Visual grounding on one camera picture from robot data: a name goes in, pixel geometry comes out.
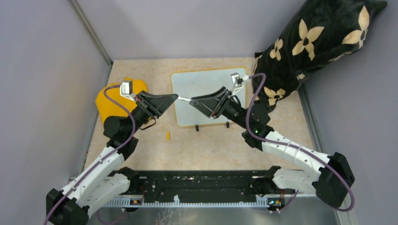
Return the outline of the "white marker pen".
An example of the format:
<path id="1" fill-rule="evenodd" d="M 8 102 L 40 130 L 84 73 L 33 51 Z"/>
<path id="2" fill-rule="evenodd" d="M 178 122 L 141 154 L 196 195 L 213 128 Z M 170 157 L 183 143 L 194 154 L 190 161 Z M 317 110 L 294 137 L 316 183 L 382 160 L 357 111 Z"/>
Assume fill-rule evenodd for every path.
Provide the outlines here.
<path id="1" fill-rule="evenodd" d="M 186 102 L 191 102 L 192 101 L 192 99 L 190 99 L 190 98 L 185 98 L 185 97 L 181 97 L 181 96 L 179 96 L 177 99 L 181 100 L 181 101 L 186 101 Z"/>

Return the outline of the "white board yellow frame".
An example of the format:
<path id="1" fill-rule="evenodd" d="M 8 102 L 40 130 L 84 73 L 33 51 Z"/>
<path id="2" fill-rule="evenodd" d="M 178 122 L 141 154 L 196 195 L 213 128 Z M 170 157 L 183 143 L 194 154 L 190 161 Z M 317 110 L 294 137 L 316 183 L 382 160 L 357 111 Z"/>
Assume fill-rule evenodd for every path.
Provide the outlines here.
<path id="1" fill-rule="evenodd" d="M 192 98 L 211 94 L 226 87 L 233 89 L 231 74 L 237 73 L 240 77 L 246 75 L 244 67 L 230 67 L 220 69 L 193 70 L 172 73 L 171 87 L 174 94 L 183 98 Z M 210 119 L 189 105 L 188 101 L 174 102 L 176 123 L 180 127 L 194 127 L 196 125 L 225 124 L 229 120 L 224 116 Z"/>

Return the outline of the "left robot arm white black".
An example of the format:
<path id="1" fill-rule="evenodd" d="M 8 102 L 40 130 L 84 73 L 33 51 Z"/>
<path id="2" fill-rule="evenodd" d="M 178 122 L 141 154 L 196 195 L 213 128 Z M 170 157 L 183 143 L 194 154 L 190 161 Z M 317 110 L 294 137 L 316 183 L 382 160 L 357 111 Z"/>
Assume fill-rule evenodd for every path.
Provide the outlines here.
<path id="1" fill-rule="evenodd" d="M 61 190 L 52 189 L 46 196 L 44 224 L 85 225 L 97 211 L 113 198 L 140 190 L 139 174 L 127 167 L 111 172 L 134 152 L 138 139 L 134 134 L 150 119 L 156 120 L 178 99 L 177 94 L 153 95 L 146 91 L 121 95 L 136 103 L 128 110 L 108 95 L 112 87 L 105 88 L 104 97 L 127 115 L 109 116 L 104 122 L 104 135 L 109 138 L 100 155 L 81 174 Z"/>

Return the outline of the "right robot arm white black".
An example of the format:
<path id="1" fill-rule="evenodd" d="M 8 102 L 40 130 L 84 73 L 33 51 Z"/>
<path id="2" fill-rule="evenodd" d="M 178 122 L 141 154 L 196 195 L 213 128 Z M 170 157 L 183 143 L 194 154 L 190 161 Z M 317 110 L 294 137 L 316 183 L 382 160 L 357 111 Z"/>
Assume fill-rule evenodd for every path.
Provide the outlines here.
<path id="1" fill-rule="evenodd" d="M 291 141 L 268 126 L 270 117 L 266 107 L 251 101 L 244 109 L 235 102 L 231 91 L 222 87 L 217 92 L 193 97 L 189 104 L 209 118 L 224 116 L 245 128 L 242 136 L 252 148 L 278 156 L 295 166 L 298 170 L 274 167 L 271 175 L 264 180 L 264 187 L 270 193 L 280 189 L 294 189 L 315 194 L 328 206 L 339 211 L 347 196 L 351 205 L 355 204 L 351 186 L 355 181 L 347 158 L 335 152 L 333 155 L 317 152 Z"/>

